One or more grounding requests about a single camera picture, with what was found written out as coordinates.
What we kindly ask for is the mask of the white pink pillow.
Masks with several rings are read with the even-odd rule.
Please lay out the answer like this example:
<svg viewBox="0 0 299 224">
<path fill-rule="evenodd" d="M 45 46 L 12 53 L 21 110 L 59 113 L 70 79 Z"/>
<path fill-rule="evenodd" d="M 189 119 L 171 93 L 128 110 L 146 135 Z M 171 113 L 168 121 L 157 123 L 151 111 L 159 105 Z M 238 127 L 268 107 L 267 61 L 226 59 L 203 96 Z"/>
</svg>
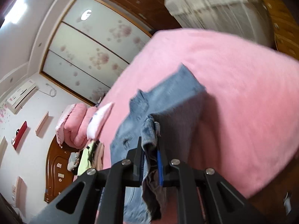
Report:
<svg viewBox="0 0 299 224">
<path fill-rule="evenodd" d="M 114 102 L 107 103 L 106 105 L 100 107 L 90 119 L 87 127 L 87 139 L 88 140 L 99 140 L 100 132 L 110 116 Z"/>
</svg>

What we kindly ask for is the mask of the beige wall shelf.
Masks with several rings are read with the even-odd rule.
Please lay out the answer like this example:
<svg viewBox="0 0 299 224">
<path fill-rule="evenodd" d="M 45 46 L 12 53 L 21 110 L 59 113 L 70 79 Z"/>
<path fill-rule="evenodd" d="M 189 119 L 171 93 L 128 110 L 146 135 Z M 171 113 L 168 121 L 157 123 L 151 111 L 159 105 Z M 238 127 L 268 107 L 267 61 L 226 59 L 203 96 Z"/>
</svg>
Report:
<svg viewBox="0 0 299 224">
<path fill-rule="evenodd" d="M 44 127 L 46 121 L 48 120 L 48 118 L 49 118 L 49 112 L 47 111 L 45 113 L 45 115 L 42 117 L 42 119 L 41 119 L 40 123 L 38 124 L 38 126 L 36 127 L 36 130 L 35 130 L 36 136 L 39 136 L 39 134 L 40 134 L 42 128 Z"/>
</svg>

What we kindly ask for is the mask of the brown wooden headboard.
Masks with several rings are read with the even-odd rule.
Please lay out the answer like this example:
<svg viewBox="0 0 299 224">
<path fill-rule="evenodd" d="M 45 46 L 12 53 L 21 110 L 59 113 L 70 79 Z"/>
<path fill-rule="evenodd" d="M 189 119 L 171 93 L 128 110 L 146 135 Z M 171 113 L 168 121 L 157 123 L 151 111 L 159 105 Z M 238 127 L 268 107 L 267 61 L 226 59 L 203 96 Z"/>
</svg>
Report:
<svg viewBox="0 0 299 224">
<path fill-rule="evenodd" d="M 46 157 L 46 187 L 44 201 L 50 203 L 65 188 L 67 188 L 74 178 L 72 171 L 68 171 L 68 160 L 72 152 L 77 149 L 71 148 L 66 143 L 60 146 L 56 136 L 53 137 Z"/>
</svg>

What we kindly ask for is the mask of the pink folded quilt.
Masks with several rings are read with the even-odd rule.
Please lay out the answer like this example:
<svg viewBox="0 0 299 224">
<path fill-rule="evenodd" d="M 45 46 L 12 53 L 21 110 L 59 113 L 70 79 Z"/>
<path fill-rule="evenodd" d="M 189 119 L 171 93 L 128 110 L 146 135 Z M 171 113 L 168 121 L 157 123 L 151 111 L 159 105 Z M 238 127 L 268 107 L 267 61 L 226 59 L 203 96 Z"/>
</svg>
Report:
<svg viewBox="0 0 299 224">
<path fill-rule="evenodd" d="M 84 103 L 68 105 L 55 127 L 58 145 L 62 147 L 66 143 L 78 150 L 84 148 L 88 141 L 87 127 L 96 111 L 96 107 L 87 107 Z"/>
</svg>

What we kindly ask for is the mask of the light green folded garment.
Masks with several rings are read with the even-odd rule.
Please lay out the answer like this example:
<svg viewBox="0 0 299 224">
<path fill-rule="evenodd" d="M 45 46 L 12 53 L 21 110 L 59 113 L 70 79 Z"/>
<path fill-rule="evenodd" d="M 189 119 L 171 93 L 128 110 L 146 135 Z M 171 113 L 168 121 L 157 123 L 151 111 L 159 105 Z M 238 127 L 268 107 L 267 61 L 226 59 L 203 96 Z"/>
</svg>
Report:
<svg viewBox="0 0 299 224">
<path fill-rule="evenodd" d="M 78 176 L 82 175 L 86 170 L 92 167 L 92 161 L 96 145 L 94 141 L 90 141 L 89 144 L 83 149 L 81 160 L 78 165 Z"/>
</svg>

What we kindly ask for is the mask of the floral sliding wardrobe doors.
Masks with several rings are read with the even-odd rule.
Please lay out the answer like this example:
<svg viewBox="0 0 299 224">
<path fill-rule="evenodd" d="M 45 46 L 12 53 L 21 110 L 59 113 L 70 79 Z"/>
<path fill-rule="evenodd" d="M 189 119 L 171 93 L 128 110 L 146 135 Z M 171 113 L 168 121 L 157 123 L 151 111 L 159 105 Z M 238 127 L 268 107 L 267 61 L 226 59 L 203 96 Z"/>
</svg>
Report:
<svg viewBox="0 0 299 224">
<path fill-rule="evenodd" d="M 150 37 L 100 0 L 75 0 L 50 39 L 41 74 L 86 103 L 95 104 Z"/>
</svg>

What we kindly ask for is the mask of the beige folded garment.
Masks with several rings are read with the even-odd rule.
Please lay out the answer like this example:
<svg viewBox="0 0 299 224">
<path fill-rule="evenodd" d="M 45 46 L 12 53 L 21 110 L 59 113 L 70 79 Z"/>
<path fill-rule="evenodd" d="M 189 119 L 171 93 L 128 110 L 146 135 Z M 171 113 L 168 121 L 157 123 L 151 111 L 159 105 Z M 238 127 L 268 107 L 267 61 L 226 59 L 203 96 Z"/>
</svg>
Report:
<svg viewBox="0 0 299 224">
<path fill-rule="evenodd" d="M 104 145 L 99 143 L 92 159 L 92 167 L 96 170 L 103 170 L 103 156 L 104 156 Z"/>
</svg>

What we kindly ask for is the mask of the brown wooden drawer cabinet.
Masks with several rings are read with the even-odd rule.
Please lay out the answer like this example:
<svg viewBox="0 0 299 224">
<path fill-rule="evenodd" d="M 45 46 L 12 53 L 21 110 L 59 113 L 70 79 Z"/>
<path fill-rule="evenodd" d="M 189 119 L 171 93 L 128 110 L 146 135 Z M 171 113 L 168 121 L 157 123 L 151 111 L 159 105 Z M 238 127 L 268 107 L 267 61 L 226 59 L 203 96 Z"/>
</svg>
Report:
<svg viewBox="0 0 299 224">
<path fill-rule="evenodd" d="M 298 60 L 298 23 L 283 0 L 263 0 L 274 30 L 276 50 Z"/>
</svg>

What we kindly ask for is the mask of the grey folded garment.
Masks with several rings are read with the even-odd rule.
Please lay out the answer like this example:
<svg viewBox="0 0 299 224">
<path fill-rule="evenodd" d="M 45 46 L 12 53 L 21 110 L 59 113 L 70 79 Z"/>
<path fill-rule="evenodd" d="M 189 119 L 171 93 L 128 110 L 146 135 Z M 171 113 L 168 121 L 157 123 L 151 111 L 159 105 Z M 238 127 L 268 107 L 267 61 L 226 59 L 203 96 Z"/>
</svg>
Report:
<svg viewBox="0 0 299 224">
<path fill-rule="evenodd" d="M 78 158 L 78 153 L 77 152 L 71 152 L 70 157 L 68 159 L 68 165 L 67 165 L 67 170 L 68 171 L 73 170 L 73 168 L 75 167 L 77 158 Z"/>
</svg>

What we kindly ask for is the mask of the white wall air conditioner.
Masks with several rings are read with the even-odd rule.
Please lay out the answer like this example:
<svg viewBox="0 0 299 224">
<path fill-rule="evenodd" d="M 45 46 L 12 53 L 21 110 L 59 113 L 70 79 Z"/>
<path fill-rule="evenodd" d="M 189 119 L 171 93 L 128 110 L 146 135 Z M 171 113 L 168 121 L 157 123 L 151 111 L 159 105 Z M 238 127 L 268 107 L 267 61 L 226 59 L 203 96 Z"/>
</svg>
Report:
<svg viewBox="0 0 299 224">
<path fill-rule="evenodd" d="M 31 98 L 38 90 L 38 86 L 33 80 L 25 82 L 18 90 L 16 90 L 7 100 L 7 106 L 13 114 L 17 114 L 22 106 Z"/>
</svg>

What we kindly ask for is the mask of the blue denim jacket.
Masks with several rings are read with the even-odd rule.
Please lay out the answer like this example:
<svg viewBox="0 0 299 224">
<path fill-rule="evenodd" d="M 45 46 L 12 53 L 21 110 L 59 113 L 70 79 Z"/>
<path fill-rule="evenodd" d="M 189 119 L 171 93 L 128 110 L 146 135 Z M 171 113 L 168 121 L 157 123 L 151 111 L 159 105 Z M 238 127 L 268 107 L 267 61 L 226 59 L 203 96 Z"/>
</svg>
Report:
<svg viewBox="0 0 299 224">
<path fill-rule="evenodd" d="M 187 162 L 205 94 L 205 87 L 182 65 L 151 91 L 138 91 L 130 100 L 129 115 L 110 145 L 111 162 L 123 160 L 140 144 L 145 163 L 141 187 L 126 188 L 124 222 L 150 223 L 161 218 L 167 191 L 159 180 L 158 147 L 164 147 L 170 159 Z"/>
</svg>

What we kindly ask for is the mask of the red wall shelf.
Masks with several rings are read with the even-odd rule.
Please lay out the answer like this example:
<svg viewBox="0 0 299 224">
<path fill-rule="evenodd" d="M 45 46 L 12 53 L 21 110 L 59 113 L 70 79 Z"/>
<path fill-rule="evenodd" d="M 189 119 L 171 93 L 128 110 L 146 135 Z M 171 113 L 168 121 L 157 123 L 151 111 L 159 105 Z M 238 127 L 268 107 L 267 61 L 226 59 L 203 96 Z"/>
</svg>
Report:
<svg viewBox="0 0 299 224">
<path fill-rule="evenodd" d="M 26 130 L 27 130 L 27 121 L 24 121 L 22 126 L 19 129 L 17 129 L 16 136 L 12 140 L 12 146 L 15 150 L 17 150 L 20 140 L 22 139 L 22 136 L 24 135 Z"/>
</svg>

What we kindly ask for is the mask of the pink fleece bed blanket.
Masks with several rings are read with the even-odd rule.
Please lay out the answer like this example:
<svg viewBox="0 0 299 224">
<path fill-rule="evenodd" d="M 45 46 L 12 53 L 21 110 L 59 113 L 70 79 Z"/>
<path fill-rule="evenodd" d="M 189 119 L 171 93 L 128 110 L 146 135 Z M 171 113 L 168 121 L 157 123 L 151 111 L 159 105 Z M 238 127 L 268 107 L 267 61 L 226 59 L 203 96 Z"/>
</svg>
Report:
<svg viewBox="0 0 299 224">
<path fill-rule="evenodd" d="M 240 37 L 199 29 L 156 33 L 102 104 L 114 102 L 100 140 L 103 166 L 138 90 L 149 91 L 185 65 L 207 98 L 191 147 L 193 168 L 213 167 L 273 223 L 283 199 L 298 206 L 298 61 Z"/>
</svg>

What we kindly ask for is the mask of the white lace curtain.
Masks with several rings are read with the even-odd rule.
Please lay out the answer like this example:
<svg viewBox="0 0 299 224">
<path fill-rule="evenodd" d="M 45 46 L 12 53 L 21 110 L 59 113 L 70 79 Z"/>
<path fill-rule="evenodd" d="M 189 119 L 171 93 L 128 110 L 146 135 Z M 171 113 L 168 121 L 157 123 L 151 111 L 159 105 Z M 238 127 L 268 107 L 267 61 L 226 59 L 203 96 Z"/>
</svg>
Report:
<svg viewBox="0 0 299 224">
<path fill-rule="evenodd" d="M 237 35 L 263 46 L 274 45 L 270 16 L 262 0 L 165 0 L 183 28 Z"/>
</svg>

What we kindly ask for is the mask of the brown wooden door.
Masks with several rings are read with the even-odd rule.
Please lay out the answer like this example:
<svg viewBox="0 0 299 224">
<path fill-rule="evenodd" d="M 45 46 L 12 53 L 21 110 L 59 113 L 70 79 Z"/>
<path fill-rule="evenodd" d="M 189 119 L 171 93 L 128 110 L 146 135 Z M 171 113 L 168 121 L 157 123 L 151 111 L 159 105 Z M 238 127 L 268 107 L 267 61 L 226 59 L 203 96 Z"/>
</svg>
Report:
<svg viewBox="0 0 299 224">
<path fill-rule="evenodd" d="M 181 25 L 169 13 L 164 0 L 109 0 L 121 6 L 154 31 L 177 29 Z"/>
</svg>

